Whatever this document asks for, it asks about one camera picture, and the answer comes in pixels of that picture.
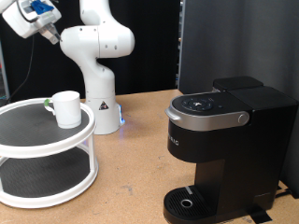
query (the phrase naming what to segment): black wall panel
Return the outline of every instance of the black wall panel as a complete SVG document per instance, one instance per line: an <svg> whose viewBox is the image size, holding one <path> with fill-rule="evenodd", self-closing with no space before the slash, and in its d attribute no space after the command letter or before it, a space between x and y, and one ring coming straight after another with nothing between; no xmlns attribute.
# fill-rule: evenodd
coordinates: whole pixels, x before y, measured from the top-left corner
<svg viewBox="0 0 299 224"><path fill-rule="evenodd" d="M211 91L221 77L254 77L299 100L297 0L186 0L178 87ZM299 118L281 179L299 193Z"/></svg>
<svg viewBox="0 0 299 224"><path fill-rule="evenodd" d="M83 25L79 17L79 0L55 4L62 18L55 25L59 33ZM175 88L178 58L179 0L134 1L110 0L114 18L135 35L135 49L129 56L99 59L115 74L116 93L161 91ZM33 38L23 39L0 18L0 37L10 93L24 81L30 62ZM52 45L35 35L32 70L27 83L12 102L49 97L57 91L78 91L85 97L84 81L78 66L67 58L59 44Z"/></svg>

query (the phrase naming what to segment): wooden table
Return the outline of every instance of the wooden table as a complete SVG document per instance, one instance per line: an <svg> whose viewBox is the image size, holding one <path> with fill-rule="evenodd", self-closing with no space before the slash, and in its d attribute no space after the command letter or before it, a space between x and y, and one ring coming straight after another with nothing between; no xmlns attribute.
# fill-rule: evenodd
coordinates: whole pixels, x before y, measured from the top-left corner
<svg viewBox="0 0 299 224"><path fill-rule="evenodd" d="M28 210L0 204L0 224L166 224L165 194L192 185L195 172L195 164L180 161L167 150L164 110L180 94L173 90L117 96L126 123L115 133L95 136L99 174L91 187L50 208ZM267 213L274 220L270 223L298 224L299 200L291 195L277 198ZM254 222L241 217L229 223Z"/></svg>

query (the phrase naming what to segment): drip tray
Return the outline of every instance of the drip tray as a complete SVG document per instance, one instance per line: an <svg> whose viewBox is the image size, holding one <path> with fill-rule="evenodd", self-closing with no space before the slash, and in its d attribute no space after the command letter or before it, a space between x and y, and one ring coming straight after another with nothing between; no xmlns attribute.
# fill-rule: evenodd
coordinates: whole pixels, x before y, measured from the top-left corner
<svg viewBox="0 0 299 224"><path fill-rule="evenodd" d="M64 192L79 184L89 173L89 155L78 147L48 157L8 159L0 166L3 191L22 198Z"/></svg>
<svg viewBox="0 0 299 224"><path fill-rule="evenodd" d="M214 215L195 186L174 189L164 198L164 216L170 223L179 223L182 219L186 221L206 219Z"/></svg>

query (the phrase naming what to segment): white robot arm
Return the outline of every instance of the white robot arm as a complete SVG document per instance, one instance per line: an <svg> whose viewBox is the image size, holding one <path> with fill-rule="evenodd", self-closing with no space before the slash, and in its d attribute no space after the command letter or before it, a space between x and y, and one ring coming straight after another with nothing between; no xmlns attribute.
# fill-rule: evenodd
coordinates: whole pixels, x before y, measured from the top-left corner
<svg viewBox="0 0 299 224"><path fill-rule="evenodd" d="M134 35L112 17L108 0L80 0L80 17L87 26L65 29L61 49L83 73L86 105L97 122L94 133L113 133L122 125L121 109L115 101L115 78L96 59L129 55L135 46Z"/></svg>
<svg viewBox="0 0 299 224"><path fill-rule="evenodd" d="M60 40L54 23L62 15L50 0L0 0L0 13L23 38L39 32L52 44Z"/></svg>

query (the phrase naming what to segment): coffee maker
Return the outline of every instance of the coffee maker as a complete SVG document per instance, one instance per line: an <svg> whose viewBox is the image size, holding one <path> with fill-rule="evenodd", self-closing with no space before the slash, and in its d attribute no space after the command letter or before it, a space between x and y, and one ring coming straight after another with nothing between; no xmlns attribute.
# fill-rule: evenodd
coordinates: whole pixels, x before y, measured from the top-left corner
<svg viewBox="0 0 299 224"><path fill-rule="evenodd" d="M272 207L297 101L252 77L214 80L165 110L168 150L196 163L194 185L164 197L171 224L211 224Z"/></svg>

